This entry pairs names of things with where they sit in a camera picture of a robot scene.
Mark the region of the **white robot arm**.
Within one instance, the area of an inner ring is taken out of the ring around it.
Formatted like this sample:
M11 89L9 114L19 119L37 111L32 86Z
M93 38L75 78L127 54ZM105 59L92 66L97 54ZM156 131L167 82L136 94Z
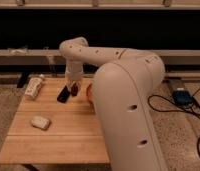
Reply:
M148 109L148 97L165 75L155 53L130 48L91 47L83 37L59 46L67 85L83 77L85 63L98 67L93 103L112 171L168 171Z

